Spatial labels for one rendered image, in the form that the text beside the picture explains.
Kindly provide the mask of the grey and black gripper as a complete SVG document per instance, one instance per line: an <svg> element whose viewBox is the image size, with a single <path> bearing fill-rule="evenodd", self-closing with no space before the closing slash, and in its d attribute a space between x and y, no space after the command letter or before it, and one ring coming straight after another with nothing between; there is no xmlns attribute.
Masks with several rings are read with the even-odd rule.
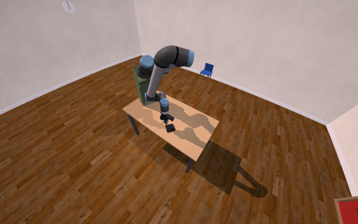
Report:
<svg viewBox="0 0 358 224"><path fill-rule="evenodd" d="M161 113L161 112L160 112L160 113ZM162 113L161 113L160 119L163 120L163 123L165 123L165 125L168 124L168 120L169 120L169 119L166 118L165 115L163 115Z"/></svg>

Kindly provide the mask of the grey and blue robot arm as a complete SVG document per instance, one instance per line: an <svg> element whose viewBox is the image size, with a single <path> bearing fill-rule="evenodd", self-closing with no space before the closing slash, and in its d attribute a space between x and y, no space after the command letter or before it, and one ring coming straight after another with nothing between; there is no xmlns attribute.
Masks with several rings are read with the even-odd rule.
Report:
<svg viewBox="0 0 358 224"><path fill-rule="evenodd" d="M142 79L148 79L151 75L148 91L145 93L146 101L160 101L161 113L166 118L173 121L169 113L169 101L165 93L157 94L158 86L161 82L163 74L168 74L170 70L167 68L174 67L191 67L194 61L194 52L185 48L174 45L166 46L160 49L154 56L144 55L140 59L137 74ZM150 72L149 72L150 71Z"/></svg>

